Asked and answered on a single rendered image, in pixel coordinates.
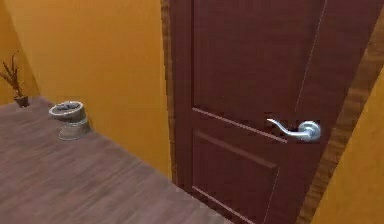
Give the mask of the dry brown potted plant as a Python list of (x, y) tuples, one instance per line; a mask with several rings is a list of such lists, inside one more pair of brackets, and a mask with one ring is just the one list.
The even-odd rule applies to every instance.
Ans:
[(19, 83), (18, 77), (18, 66), (16, 63), (16, 54), (13, 53), (10, 59), (10, 64), (2, 62), (2, 65), (5, 69), (4, 72), (0, 71), (0, 77), (3, 78), (13, 89), (15, 96), (13, 97), (14, 101), (20, 108), (25, 108), (29, 106), (28, 96), (23, 93), (21, 84)]

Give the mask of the dark red room door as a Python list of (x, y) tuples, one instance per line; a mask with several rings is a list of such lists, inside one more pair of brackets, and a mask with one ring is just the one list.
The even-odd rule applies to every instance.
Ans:
[(178, 185), (234, 224), (295, 224), (383, 8), (170, 0)]

